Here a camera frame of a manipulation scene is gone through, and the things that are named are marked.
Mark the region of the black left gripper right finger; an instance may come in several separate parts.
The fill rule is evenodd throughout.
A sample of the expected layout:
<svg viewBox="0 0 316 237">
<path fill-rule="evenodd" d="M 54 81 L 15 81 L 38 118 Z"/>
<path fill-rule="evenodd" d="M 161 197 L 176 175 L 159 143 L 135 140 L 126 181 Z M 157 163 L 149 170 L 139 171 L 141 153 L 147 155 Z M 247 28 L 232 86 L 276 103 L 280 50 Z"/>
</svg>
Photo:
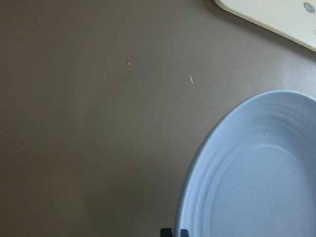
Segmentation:
<svg viewBox="0 0 316 237">
<path fill-rule="evenodd" d="M 181 229 L 180 237 L 189 237 L 189 231 L 187 229 Z"/>
</svg>

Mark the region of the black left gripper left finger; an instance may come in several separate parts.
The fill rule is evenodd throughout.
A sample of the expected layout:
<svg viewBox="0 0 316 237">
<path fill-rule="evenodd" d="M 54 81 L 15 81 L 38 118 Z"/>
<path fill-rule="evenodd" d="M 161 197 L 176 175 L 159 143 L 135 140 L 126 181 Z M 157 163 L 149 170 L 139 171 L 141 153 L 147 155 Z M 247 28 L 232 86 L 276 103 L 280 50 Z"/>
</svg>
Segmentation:
<svg viewBox="0 0 316 237">
<path fill-rule="evenodd" d="M 160 237 L 172 237 L 172 229 L 171 228 L 161 228 L 159 234 L 160 234 Z"/>
</svg>

